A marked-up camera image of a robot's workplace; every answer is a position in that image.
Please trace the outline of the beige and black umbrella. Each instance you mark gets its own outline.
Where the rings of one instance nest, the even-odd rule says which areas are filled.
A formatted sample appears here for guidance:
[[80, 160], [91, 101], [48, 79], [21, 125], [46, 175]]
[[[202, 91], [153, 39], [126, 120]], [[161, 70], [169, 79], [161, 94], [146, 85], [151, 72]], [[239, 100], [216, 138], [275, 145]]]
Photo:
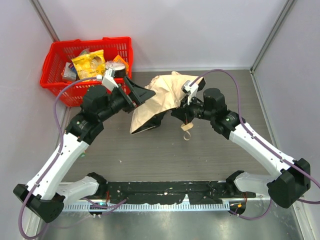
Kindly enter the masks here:
[[130, 134], [158, 128], [165, 114], [178, 108], [187, 95], [183, 92], [183, 85], [196, 78], [194, 75], [185, 75], [177, 71], [154, 77], [145, 88], [154, 91], [155, 95], [133, 111]]

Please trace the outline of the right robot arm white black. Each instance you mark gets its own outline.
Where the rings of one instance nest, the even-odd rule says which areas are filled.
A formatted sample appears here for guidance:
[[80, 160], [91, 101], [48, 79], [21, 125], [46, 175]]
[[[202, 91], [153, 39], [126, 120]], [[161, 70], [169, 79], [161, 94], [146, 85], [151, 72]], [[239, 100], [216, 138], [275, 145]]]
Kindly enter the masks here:
[[310, 189], [311, 180], [307, 177], [310, 164], [303, 158], [295, 160], [257, 134], [244, 118], [228, 109], [219, 89], [206, 89], [202, 100], [196, 97], [196, 90], [189, 87], [183, 92], [186, 95], [180, 107], [172, 111], [173, 117], [185, 124], [194, 118], [209, 121], [216, 133], [243, 148], [267, 170], [267, 175], [245, 171], [231, 175], [239, 191], [268, 195], [287, 209]]

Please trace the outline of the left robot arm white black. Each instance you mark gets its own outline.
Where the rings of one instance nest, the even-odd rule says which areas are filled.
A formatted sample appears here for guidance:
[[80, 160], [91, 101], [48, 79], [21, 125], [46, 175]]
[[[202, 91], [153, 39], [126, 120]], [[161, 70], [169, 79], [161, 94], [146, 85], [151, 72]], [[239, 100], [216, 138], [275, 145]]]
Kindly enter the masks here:
[[60, 187], [73, 163], [103, 131], [103, 122], [119, 111], [131, 112], [155, 96], [155, 92], [133, 83], [127, 76], [130, 92], [109, 79], [91, 86], [83, 96], [81, 110], [66, 127], [59, 146], [27, 184], [18, 184], [13, 193], [45, 223], [53, 222], [65, 206], [84, 197], [103, 196], [107, 181], [91, 172], [83, 179]]

